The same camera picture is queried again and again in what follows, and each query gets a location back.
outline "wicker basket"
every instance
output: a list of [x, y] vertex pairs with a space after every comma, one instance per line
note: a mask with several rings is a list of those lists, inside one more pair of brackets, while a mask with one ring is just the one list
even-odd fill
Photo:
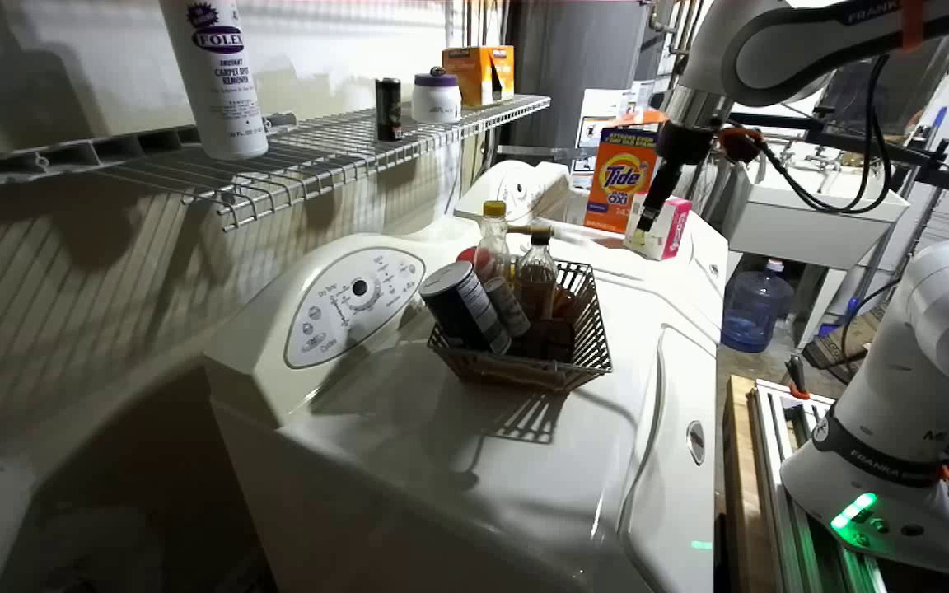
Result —
[[584, 383], [614, 368], [606, 327], [591, 265], [556, 260], [556, 283], [564, 289], [562, 321], [535, 321], [530, 338], [518, 338], [511, 357], [478, 350], [456, 350], [438, 327], [430, 347], [466, 383], [503, 383], [566, 397]]

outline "bottle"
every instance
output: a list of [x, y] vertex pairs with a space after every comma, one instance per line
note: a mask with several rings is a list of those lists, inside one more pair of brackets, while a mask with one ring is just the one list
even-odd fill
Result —
[[495, 304], [503, 328], [511, 336], [525, 336], [530, 328], [527, 312], [522, 310], [511, 276], [511, 246], [509, 246], [509, 203], [503, 200], [486, 200], [480, 203], [480, 242], [475, 246], [475, 272]]
[[503, 333], [468, 260], [434, 270], [430, 280], [423, 280], [418, 295], [434, 312], [447, 347], [488, 350], [495, 357], [511, 350], [511, 336]]
[[768, 350], [774, 324], [796, 301], [796, 286], [781, 270], [781, 260], [768, 260], [765, 270], [744, 270], [732, 280], [724, 295], [724, 347], [742, 351]]
[[518, 266], [518, 304], [530, 321], [551, 321], [555, 317], [555, 260], [551, 260], [551, 231], [536, 227], [530, 238], [530, 249]]
[[266, 129], [244, 56], [239, 0], [161, 0], [188, 106], [212, 157], [264, 156]]
[[401, 138], [401, 82], [396, 79], [376, 79], [376, 138]]
[[433, 68], [417, 75], [413, 120], [418, 124], [453, 124], [462, 122], [462, 87], [453, 71]]

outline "jar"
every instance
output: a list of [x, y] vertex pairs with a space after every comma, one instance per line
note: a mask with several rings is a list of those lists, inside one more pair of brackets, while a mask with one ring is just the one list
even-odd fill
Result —
[[418, 124], [462, 122], [462, 87], [445, 68], [417, 75], [413, 120]]

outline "box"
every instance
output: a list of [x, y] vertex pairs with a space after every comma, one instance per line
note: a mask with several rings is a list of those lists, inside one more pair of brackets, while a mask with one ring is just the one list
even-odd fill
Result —
[[652, 133], [605, 129], [584, 227], [627, 234], [633, 200], [651, 191], [658, 163]]
[[443, 68], [460, 79], [466, 109], [516, 97], [516, 47], [453, 47]]
[[670, 198], [658, 211], [658, 219], [651, 227], [647, 254], [652, 260], [672, 260], [684, 243], [687, 219], [691, 213], [691, 200]]

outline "white wall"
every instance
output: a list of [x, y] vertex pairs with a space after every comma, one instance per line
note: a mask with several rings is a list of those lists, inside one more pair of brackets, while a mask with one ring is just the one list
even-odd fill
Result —
[[[413, 79], [445, 36], [443, 0], [240, 9], [266, 113], [374, 106], [376, 75]], [[154, 0], [0, 0], [0, 149], [188, 120]], [[33, 495], [89, 435], [172, 397], [209, 333], [304, 249], [427, 224], [438, 167], [418, 163], [239, 234], [178, 191], [114, 177], [0, 189], [0, 569]]]

